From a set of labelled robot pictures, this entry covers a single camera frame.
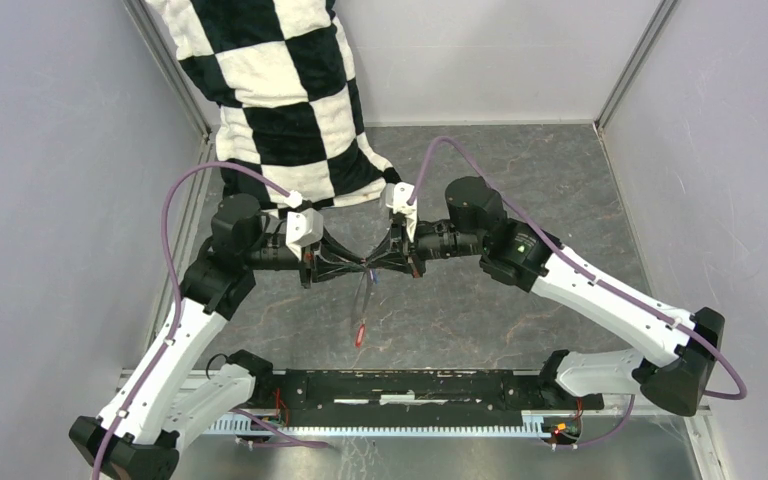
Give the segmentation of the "key with red tag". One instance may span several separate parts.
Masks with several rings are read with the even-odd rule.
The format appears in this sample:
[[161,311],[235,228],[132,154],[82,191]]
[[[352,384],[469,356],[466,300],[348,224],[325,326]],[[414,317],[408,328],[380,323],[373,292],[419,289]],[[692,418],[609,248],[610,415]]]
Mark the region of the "key with red tag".
[[366,332],[366,324],[364,322],[361,322],[354,338],[354,345],[356,348],[360,348],[363,345],[365,332]]

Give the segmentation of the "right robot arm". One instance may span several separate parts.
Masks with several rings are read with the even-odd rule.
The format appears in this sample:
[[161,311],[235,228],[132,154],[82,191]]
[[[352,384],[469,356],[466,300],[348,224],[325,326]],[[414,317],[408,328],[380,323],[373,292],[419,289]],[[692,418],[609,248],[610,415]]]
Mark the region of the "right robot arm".
[[610,331],[625,350],[553,352],[537,382],[540,400],[562,408],[575,397],[641,395],[675,415],[697,413],[714,370],[724,317],[658,301],[586,262],[553,235],[509,217],[500,193],[479,177],[445,190],[448,218],[425,222],[408,201],[411,184],[389,184],[382,203],[390,232],[367,263],[415,278],[428,260],[476,256],[493,280],[555,301]]

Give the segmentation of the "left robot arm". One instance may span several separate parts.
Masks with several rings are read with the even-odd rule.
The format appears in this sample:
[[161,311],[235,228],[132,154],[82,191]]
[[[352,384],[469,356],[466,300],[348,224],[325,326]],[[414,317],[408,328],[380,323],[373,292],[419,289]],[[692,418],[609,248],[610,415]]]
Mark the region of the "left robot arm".
[[257,271],[296,271],[308,287],[365,267],[308,203],[287,213],[274,232],[271,218],[250,195],[220,202],[196,260],[182,276],[170,276],[171,309],[138,367],[99,414],[80,416],[70,428],[93,478],[168,479],[183,450],[223,415],[245,403],[284,408],[273,365],[247,351],[228,356],[193,393],[175,398],[254,289]]

